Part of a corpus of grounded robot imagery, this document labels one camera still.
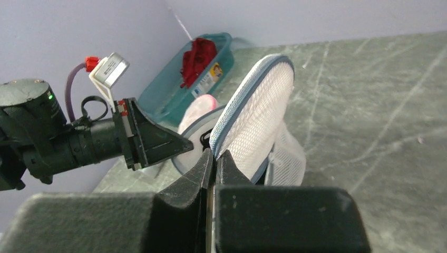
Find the white wall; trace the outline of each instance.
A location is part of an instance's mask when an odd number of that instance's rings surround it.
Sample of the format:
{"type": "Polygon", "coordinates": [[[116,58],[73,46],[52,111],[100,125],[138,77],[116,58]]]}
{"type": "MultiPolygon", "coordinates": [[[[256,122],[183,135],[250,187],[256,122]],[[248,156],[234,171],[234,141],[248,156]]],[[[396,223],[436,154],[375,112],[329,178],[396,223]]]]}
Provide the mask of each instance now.
{"type": "MultiPolygon", "coordinates": [[[[0,5],[0,83],[25,77],[44,79],[64,111],[67,74],[85,56],[122,54],[131,66],[114,94],[138,97],[188,41],[164,0],[2,0],[0,5]]],[[[80,72],[72,96],[77,116],[81,100],[90,94],[99,95],[87,74],[80,72]]],[[[50,186],[26,173],[24,190],[0,192],[0,232],[29,196],[42,191],[90,192],[112,163],[60,174],[50,186]]]]}
{"type": "Polygon", "coordinates": [[[447,30],[446,0],[166,1],[192,37],[225,31],[236,47],[447,30]]]}

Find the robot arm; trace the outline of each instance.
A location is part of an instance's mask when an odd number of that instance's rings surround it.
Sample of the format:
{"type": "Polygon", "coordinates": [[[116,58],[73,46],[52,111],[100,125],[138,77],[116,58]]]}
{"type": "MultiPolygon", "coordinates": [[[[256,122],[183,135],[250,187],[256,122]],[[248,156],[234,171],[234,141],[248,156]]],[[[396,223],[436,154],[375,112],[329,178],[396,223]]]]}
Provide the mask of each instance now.
{"type": "Polygon", "coordinates": [[[192,143],[149,119],[135,98],[115,101],[109,119],[83,116],[67,124],[50,85],[21,79],[0,85],[0,190],[23,189],[30,174],[51,184],[52,176],[124,155],[128,168],[145,168],[192,150],[192,143]]]}

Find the red connector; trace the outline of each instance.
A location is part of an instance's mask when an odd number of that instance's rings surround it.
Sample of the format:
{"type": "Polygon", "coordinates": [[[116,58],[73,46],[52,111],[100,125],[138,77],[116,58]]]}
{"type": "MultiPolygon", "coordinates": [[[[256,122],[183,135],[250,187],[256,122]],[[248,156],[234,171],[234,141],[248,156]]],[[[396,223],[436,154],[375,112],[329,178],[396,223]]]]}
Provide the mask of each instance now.
{"type": "Polygon", "coordinates": [[[100,60],[101,59],[99,59],[96,56],[87,56],[85,58],[85,64],[86,64],[85,71],[92,72],[93,69],[98,65],[100,60]]]}

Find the red cloth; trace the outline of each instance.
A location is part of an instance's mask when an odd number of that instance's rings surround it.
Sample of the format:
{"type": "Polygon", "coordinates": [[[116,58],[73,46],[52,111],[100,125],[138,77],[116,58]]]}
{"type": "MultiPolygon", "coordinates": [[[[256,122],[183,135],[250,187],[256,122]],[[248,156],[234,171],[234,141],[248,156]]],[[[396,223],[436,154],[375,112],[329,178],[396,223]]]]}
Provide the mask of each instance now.
{"type": "Polygon", "coordinates": [[[216,55],[216,45],[213,41],[205,38],[195,39],[192,42],[191,51],[187,51],[183,55],[183,68],[180,71],[183,83],[180,87],[186,86],[189,89],[216,55]]]}

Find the white mesh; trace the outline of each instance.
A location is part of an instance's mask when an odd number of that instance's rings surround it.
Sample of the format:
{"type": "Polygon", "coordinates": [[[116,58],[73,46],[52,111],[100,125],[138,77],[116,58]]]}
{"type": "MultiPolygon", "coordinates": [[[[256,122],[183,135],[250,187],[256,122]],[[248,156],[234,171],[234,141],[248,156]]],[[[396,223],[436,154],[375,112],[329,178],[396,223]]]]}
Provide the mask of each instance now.
{"type": "Polygon", "coordinates": [[[239,170],[251,179],[269,154],[293,89],[294,72],[287,63],[274,66],[242,109],[222,143],[239,170]]]}
{"type": "Polygon", "coordinates": [[[281,124],[268,160],[265,185],[301,185],[306,170],[306,157],[303,147],[287,130],[284,122],[281,124]]]}

